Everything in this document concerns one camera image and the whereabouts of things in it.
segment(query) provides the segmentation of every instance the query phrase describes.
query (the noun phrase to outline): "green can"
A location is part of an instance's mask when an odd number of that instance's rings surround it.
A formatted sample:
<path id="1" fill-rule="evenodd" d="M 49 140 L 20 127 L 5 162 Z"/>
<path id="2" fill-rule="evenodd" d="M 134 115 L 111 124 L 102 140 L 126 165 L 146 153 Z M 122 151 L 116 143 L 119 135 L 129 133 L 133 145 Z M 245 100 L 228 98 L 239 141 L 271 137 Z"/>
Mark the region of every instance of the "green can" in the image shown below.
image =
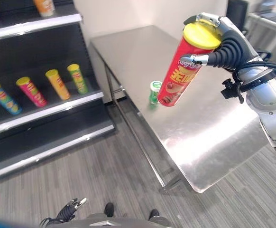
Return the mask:
<path id="1" fill-rule="evenodd" d="M 78 64 L 71 64 L 67 67 L 67 70 L 70 72 L 73 80 L 76 84 L 78 92 L 80 94 L 85 94 L 88 92 L 87 86 L 85 84 L 84 78 L 82 77 L 82 73 L 80 71 Z"/>
<path id="2" fill-rule="evenodd" d="M 151 94 L 149 95 L 149 101 L 151 104 L 158 103 L 157 95 L 160 90 L 161 84 L 162 83 L 160 81 L 151 82 L 151 85 L 150 85 Z"/>

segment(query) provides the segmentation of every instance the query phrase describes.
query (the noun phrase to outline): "person's foot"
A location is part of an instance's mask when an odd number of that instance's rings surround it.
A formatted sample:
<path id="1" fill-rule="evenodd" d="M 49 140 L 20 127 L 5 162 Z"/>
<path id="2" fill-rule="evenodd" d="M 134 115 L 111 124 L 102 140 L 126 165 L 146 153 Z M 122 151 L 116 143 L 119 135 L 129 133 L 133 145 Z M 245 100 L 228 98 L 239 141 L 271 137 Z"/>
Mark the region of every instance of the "person's foot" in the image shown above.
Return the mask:
<path id="1" fill-rule="evenodd" d="M 106 214 L 107 217 L 113 217 L 114 216 L 114 204 L 107 203 L 105 205 L 104 214 Z"/>
<path id="2" fill-rule="evenodd" d="M 159 211 L 157 210 L 157 209 L 153 209 L 152 211 L 151 211 L 151 213 L 149 214 L 149 218 L 148 218 L 148 220 L 150 220 L 152 217 L 154 217 L 154 216 L 160 216 L 159 215 Z"/>

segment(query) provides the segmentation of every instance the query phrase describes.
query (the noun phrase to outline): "blue chip canister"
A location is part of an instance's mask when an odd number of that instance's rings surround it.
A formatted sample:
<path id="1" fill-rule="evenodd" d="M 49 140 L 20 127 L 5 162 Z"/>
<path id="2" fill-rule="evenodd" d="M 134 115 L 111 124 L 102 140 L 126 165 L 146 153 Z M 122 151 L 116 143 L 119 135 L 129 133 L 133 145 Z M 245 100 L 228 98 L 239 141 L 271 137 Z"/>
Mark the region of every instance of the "blue chip canister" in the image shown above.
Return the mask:
<path id="1" fill-rule="evenodd" d="M 0 105 L 13 115 L 19 114 L 22 109 L 19 105 L 2 89 L 0 85 Z"/>

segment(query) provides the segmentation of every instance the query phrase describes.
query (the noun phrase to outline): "store shelf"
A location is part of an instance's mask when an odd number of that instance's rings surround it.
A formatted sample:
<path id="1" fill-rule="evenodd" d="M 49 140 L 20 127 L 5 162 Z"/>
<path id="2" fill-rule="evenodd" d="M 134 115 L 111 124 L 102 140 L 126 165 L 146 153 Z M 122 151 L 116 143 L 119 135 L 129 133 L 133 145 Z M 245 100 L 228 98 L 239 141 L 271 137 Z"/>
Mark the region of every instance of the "store shelf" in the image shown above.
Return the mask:
<path id="1" fill-rule="evenodd" d="M 91 87 L 92 82 L 88 81 L 87 78 L 85 81 L 90 92 L 84 95 L 78 94 L 72 81 L 65 84 L 71 94 L 71 98 L 67 100 L 61 100 L 52 86 L 40 90 L 47 100 L 47 105 L 43 108 L 37 108 L 24 94 L 21 94 L 15 100 L 21 105 L 22 113 L 16 116 L 12 116 L 0 106 L 0 133 L 30 121 L 67 111 L 103 97 L 103 92 L 97 86 Z"/>
<path id="2" fill-rule="evenodd" d="M 50 29 L 82 20 L 72 4 L 57 6 L 53 16 L 41 17 L 37 12 L 21 12 L 0 17 L 0 39 Z"/>
<path id="3" fill-rule="evenodd" d="M 0 176 L 113 130 L 106 108 L 100 104 L 1 139 Z"/>

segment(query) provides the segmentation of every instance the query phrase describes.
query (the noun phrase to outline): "robotic arm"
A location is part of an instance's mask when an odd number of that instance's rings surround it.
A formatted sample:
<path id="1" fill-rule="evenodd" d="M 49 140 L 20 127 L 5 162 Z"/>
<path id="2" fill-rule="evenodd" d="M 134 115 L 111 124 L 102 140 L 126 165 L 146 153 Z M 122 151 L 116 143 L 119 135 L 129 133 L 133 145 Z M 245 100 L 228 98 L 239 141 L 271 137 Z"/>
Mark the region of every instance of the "robotic arm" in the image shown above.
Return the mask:
<path id="1" fill-rule="evenodd" d="M 276 151 L 276 63 L 264 61 L 227 17 L 201 13 L 184 24 L 192 22 L 213 26 L 221 45 L 207 55 L 182 56 L 181 61 L 231 71 L 234 83 L 225 80 L 222 84 L 226 88 L 221 93 L 226 99 L 238 97 L 242 104 L 241 92 L 247 92 L 247 104 L 259 115 L 261 127 Z"/>

